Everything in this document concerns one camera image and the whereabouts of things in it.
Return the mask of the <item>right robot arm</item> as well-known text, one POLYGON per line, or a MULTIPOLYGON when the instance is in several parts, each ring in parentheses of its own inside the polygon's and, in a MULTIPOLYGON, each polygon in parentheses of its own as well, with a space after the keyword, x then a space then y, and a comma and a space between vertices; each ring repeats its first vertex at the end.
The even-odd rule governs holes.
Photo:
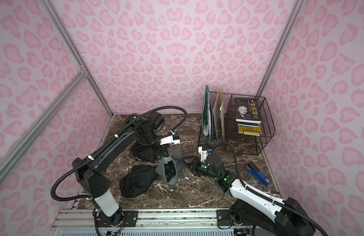
POLYGON ((243 180, 238 167, 235 173, 227 170, 213 150, 188 159, 183 163, 193 175, 213 178, 220 192, 237 199, 230 207, 234 223, 249 223, 276 236, 312 236, 316 231, 327 235, 295 199, 277 198, 251 186, 243 180))

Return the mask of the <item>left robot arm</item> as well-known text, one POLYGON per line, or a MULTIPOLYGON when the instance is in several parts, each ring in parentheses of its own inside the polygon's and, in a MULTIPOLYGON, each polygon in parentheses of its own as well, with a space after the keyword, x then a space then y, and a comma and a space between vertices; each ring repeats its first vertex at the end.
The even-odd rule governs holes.
POLYGON ((161 140, 174 136, 176 129, 185 122, 187 117, 187 111, 178 106, 162 106, 141 115, 131 114, 109 141, 84 159, 76 158, 73 161, 73 169, 62 175, 52 186, 50 191, 52 199, 58 202, 67 202, 86 198, 105 216, 122 217, 120 206, 111 193, 110 181, 104 177, 107 168, 134 142, 139 142, 156 150, 167 151, 167 146, 162 144, 161 140), (166 109, 179 110, 183 112, 184 118, 171 128, 167 134, 158 136, 155 131, 160 128, 163 122, 160 111, 166 109), (71 174, 75 174, 78 183, 87 193, 73 197, 58 196, 56 193, 57 187, 71 174))

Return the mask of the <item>grey hair dryer pouch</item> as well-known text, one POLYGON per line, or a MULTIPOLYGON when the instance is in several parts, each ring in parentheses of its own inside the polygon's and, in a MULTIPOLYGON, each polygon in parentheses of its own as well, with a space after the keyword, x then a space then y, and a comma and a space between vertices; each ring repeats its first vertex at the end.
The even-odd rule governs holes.
POLYGON ((168 157, 163 157, 155 171, 167 185, 175 186, 184 167, 182 151, 178 148, 168 157))

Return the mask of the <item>black pouch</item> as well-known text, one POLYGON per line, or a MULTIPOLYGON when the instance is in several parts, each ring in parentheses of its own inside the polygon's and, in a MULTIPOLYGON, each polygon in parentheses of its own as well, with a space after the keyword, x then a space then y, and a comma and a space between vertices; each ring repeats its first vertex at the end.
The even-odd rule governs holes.
POLYGON ((154 145, 159 145, 159 143, 155 142, 151 145, 144 145, 144 144, 141 144, 140 142, 136 142, 130 148, 130 153, 137 159, 140 159, 141 161, 146 161, 149 163, 154 163, 156 161, 157 157, 168 157, 168 156, 154 156, 153 149, 152 149, 152 147, 154 145))
POLYGON ((120 191, 125 198, 135 198, 147 192, 157 177, 156 167, 135 165, 120 180, 120 191))

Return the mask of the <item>dark green hair dryer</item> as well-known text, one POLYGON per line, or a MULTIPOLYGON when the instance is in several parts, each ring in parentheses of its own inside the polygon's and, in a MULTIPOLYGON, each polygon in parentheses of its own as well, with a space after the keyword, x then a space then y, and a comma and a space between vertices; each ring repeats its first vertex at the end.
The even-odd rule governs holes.
POLYGON ((164 164, 164 171, 167 183, 175 184, 176 182, 175 177, 177 176, 177 171, 174 162, 169 161, 168 163, 164 164))

